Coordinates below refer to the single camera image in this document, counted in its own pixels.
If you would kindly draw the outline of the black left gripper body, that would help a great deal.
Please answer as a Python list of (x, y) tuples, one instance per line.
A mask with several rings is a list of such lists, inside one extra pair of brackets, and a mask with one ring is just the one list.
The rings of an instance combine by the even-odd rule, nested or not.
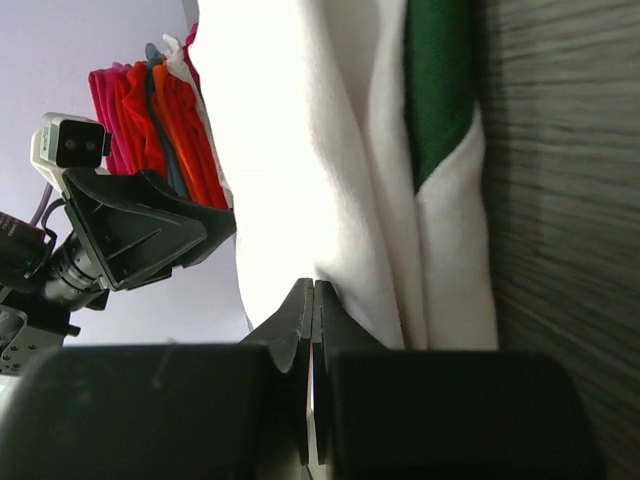
[(58, 199), (39, 224), (1, 214), (1, 343), (61, 345), (81, 328), (71, 315), (101, 311), (109, 289), (98, 245), (110, 242), (110, 208)]

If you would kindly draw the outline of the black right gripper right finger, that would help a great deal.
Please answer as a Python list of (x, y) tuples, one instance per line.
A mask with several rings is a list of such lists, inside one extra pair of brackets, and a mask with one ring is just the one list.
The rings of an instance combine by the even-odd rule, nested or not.
[(312, 317), (317, 458), (332, 479), (599, 479), (576, 386), (527, 352), (382, 345), (319, 281)]

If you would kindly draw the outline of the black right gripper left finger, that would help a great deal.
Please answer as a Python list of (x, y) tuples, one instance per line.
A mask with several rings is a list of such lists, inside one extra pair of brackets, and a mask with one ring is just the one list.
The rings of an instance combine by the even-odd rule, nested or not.
[(26, 368), (5, 479), (303, 479), (313, 283), (237, 344), (66, 348)]

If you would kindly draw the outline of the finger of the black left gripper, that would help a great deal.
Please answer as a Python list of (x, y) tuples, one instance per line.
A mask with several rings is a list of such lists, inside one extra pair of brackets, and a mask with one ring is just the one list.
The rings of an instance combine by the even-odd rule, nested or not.
[(112, 291), (198, 265), (236, 231), (231, 211), (177, 196), (153, 170), (113, 176), (74, 168), (64, 172), (63, 182), (74, 233)]

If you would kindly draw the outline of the white and green raglan t-shirt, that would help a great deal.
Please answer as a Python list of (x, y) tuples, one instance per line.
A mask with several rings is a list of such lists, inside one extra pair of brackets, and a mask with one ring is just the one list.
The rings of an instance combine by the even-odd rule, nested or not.
[(469, 1), (203, 1), (249, 323), (300, 278), (392, 348), (494, 350)]

